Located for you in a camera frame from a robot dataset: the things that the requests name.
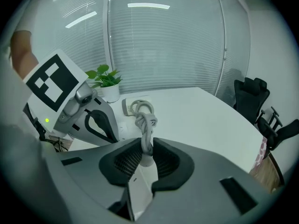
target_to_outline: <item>glass wall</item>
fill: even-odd
[[[198,86],[214,94],[224,27],[219,0],[110,0],[109,44],[122,92]]]
[[[249,23],[237,0],[32,0],[26,13],[38,60],[61,49],[83,71],[112,64],[121,93],[200,87],[232,105],[234,79],[246,75]]]

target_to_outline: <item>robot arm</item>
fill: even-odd
[[[90,127],[90,118],[94,119],[105,135]],[[112,108],[86,82],[83,82],[75,97],[66,104],[54,129],[99,146],[116,143],[119,139]]]

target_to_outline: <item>white flower pot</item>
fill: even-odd
[[[109,87],[101,87],[105,100],[109,103],[115,102],[120,98],[120,88],[119,84],[109,86]]]

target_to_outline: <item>white cable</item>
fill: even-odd
[[[149,114],[144,112],[140,112],[139,109],[145,106],[149,109]],[[131,104],[131,112],[135,115],[136,121],[135,125],[141,129],[142,137],[141,137],[141,148],[142,152],[146,155],[153,155],[153,146],[150,143],[150,138],[153,133],[153,127],[156,127],[158,119],[154,115],[154,107],[153,105],[142,99],[135,100]]]

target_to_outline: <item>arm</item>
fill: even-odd
[[[10,41],[10,48],[13,68],[24,79],[38,64],[31,49],[31,33],[29,31],[15,32]]]

